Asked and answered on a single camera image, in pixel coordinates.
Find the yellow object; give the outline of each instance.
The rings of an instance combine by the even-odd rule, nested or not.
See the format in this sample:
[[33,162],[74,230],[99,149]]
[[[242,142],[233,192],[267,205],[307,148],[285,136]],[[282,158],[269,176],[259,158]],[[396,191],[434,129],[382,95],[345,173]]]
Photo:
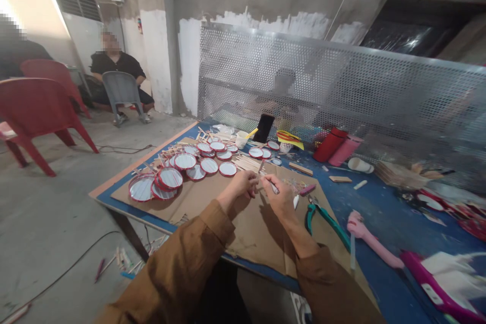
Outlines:
[[253,131],[250,134],[248,134],[245,138],[248,139],[248,138],[252,137],[257,131],[258,131],[258,128],[253,129]]
[[[283,138],[281,138],[279,136],[279,134],[280,135],[283,135],[284,137],[288,137],[289,139],[292,139],[292,138],[298,139],[298,141],[290,141],[290,140],[283,139]],[[293,144],[296,147],[299,147],[300,149],[304,150],[304,143],[302,143],[300,141],[300,138],[297,137],[297,136],[295,136],[295,135],[293,135],[293,134],[290,134],[289,132],[286,132],[284,130],[278,130],[277,131],[277,138],[278,138],[278,141],[280,143],[290,143],[290,144]]]

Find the pliers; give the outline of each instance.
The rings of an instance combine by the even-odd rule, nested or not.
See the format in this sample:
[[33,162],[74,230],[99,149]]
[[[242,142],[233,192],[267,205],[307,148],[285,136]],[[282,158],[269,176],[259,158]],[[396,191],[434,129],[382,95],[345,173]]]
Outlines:
[[344,246],[348,250],[351,251],[351,241],[349,240],[348,235],[346,232],[341,228],[341,226],[329,215],[326,209],[323,209],[319,205],[319,201],[312,197],[311,195],[308,196],[309,198],[309,205],[307,206],[307,214],[305,215],[305,228],[312,235],[312,218],[314,217],[315,211],[318,210],[319,214],[324,218],[324,220],[334,229],[338,237],[343,242]]

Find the perforated metal sheet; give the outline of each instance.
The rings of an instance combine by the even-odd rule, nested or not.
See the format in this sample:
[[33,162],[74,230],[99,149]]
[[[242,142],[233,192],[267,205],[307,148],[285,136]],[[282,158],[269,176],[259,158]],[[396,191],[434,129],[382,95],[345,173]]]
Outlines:
[[486,192],[486,68],[225,24],[201,27],[198,119],[251,131],[262,113],[313,149],[332,126],[355,155],[453,169]]

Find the dark doorway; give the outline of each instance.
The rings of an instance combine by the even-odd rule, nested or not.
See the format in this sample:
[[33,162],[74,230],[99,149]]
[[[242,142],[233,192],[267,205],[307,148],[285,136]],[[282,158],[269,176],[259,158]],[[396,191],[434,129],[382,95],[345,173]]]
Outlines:
[[436,57],[486,5],[438,0],[387,0],[362,47]]

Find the hand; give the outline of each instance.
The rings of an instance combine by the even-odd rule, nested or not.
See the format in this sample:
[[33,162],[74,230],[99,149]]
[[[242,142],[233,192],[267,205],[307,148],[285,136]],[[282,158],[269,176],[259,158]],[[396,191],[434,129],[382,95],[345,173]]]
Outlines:
[[[277,215],[280,223],[296,220],[297,215],[294,209],[294,197],[290,186],[283,183],[276,175],[265,175],[261,178],[263,188],[267,193],[270,200],[270,206],[273,212]],[[273,182],[275,187],[280,191],[278,195],[275,195],[270,182]]]
[[258,178],[253,171],[239,171],[231,179],[229,185],[216,198],[224,212],[228,213],[231,204],[238,196],[245,195],[247,198],[255,197],[255,186]]

